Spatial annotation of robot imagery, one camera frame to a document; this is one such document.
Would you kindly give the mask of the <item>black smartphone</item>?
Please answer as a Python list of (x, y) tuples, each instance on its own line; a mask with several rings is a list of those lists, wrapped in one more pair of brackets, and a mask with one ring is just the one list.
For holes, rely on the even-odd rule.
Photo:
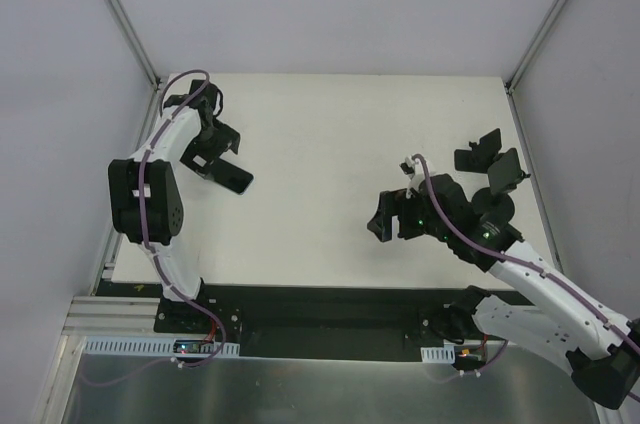
[(227, 190), (242, 195), (252, 184), (254, 175), (232, 163), (218, 159), (210, 168), (209, 178)]

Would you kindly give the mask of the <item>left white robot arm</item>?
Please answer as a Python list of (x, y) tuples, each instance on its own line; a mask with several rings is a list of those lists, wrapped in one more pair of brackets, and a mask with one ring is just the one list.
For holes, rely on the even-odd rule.
[(186, 211), (175, 169), (182, 164), (196, 176), (242, 195), (254, 175), (225, 160), (239, 152), (240, 133), (220, 120), (222, 91), (206, 80), (192, 82), (189, 92), (171, 95), (162, 118), (130, 157), (108, 166), (112, 223), (115, 231), (137, 245), (158, 275), (165, 298), (181, 302), (176, 319), (188, 332), (204, 331), (210, 307), (196, 299), (202, 279), (179, 243)]

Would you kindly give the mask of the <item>black round-base clamp stand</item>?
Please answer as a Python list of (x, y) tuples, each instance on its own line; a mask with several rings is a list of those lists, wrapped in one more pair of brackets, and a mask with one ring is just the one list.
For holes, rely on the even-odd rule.
[(489, 166), (487, 176), (489, 185), (473, 195), (472, 209), (481, 218), (507, 224), (515, 215), (509, 194), (531, 175), (523, 169), (517, 149), (511, 148)]

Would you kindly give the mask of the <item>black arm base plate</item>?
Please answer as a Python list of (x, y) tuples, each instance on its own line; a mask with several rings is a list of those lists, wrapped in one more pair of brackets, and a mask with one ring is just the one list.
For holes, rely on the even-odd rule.
[(220, 320), (162, 296), (158, 284), (103, 282), (101, 297), (156, 298), (153, 330), (198, 339), (203, 350), (225, 340), (243, 357), (371, 362), (418, 362), (421, 351), (479, 340), (463, 311), (489, 291), (465, 289), (327, 288), (213, 285), (199, 305)]

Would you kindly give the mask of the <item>black folding phone stand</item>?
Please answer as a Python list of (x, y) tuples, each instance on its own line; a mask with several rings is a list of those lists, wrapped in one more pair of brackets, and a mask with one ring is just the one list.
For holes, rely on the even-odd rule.
[(454, 151), (454, 168), (460, 172), (486, 174), (502, 156), (501, 130), (496, 128), (482, 136), (478, 142), (470, 142), (468, 149)]

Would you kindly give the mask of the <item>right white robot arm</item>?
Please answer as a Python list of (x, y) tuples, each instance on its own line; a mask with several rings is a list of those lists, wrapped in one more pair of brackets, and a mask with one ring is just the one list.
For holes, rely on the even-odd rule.
[(639, 322), (588, 295), (559, 273), (511, 225), (513, 200), (489, 188), (468, 199), (448, 174), (414, 175), (383, 191), (367, 228), (381, 242), (429, 235), (460, 260), (508, 284), (529, 301), (520, 308), (470, 286), (453, 303), (452, 331), (500, 337), (566, 371), (593, 402), (618, 409), (639, 380)]

